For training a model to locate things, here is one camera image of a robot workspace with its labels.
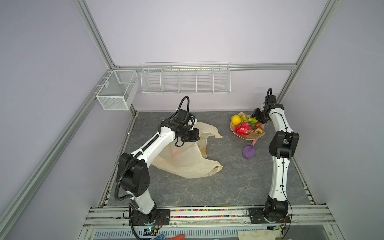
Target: white wire basket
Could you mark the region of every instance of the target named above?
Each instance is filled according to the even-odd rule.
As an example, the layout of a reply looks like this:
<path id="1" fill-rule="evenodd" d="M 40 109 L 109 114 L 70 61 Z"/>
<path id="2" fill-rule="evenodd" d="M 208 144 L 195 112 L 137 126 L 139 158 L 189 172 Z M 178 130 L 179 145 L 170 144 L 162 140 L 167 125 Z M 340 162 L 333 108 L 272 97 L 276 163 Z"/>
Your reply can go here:
<path id="1" fill-rule="evenodd" d="M 143 63 L 141 90 L 144 94 L 214 94 L 231 92 L 229 63 L 147 65 Z"/>
<path id="2" fill-rule="evenodd" d="M 113 70 L 96 97 L 105 110 L 129 110 L 139 85 L 136 71 Z"/>

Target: purple sponge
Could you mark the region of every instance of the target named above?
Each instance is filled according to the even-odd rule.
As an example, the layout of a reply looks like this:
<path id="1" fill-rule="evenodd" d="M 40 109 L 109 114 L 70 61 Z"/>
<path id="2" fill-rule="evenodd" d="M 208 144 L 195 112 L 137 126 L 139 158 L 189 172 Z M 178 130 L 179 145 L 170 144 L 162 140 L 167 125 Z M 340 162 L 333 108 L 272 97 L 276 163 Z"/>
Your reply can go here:
<path id="1" fill-rule="evenodd" d="M 249 159 L 255 155 L 255 152 L 256 152 L 256 150 L 253 147 L 253 145 L 245 146 L 245 148 L 243 150 L 243 158 Z"/>

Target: dragon fruit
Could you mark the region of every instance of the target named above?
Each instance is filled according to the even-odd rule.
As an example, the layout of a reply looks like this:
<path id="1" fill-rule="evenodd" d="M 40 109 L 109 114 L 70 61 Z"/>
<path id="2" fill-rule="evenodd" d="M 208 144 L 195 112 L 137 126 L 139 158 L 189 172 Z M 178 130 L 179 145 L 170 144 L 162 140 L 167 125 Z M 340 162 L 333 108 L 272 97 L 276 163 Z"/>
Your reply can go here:
<path id="1" fill-rule="evenodd" d="M 242 122 L 239 125 L 237 125 L 236 132 L 239 135 L 245 136 L 253 132 L 253 127 L 247 122 Z"/>

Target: gray marble surface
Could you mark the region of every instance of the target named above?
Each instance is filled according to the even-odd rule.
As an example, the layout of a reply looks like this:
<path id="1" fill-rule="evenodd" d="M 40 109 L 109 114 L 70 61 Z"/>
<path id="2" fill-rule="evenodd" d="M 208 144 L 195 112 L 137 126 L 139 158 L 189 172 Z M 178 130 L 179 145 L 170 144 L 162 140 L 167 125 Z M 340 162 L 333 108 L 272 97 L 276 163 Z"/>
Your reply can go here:
<path id="1" fill-rule="evenodd" d="M 139 113 L 127 144 L 131 153 L 142 146 L 157 131 L 157 124 L 172 113 Z M 158 206 L 207 205 L 264 205 L 272 181 L 272 156 L 268 147 L 275 131 L 268 122 L 265 135 L 255 144 L 256 154 L 251 159 L 242 157 L 243 149 L 251 141 L 244 140 L 230 130 L 230 118 L 238 112 L 195 112 L 198 121 L 217 127 L 223 138 L 209 137 L 207 158 L 221 163 L 223 169 L 210 177 L 185 179 L 150 166 L 149 191 Z M 129 200 L 116 202 L 111 198 L 107 206 L 125 207 Z M 287 197 L 292 205 L 310 204 L 303 185 L 291 164 L 288 168 Z"/>

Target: lemon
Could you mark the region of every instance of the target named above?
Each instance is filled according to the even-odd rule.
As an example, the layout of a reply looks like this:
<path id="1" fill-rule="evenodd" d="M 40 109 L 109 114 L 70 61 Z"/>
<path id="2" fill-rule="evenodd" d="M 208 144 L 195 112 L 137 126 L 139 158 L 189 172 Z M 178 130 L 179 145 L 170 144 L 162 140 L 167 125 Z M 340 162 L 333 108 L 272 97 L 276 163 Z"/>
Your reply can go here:
<path id="1" fill-rule="evenodd" d="M 237 126 L 239 123 L 241 123 L 241 117 L 239 115 L 235 115 L 231 118 L 231 122 Z"/>

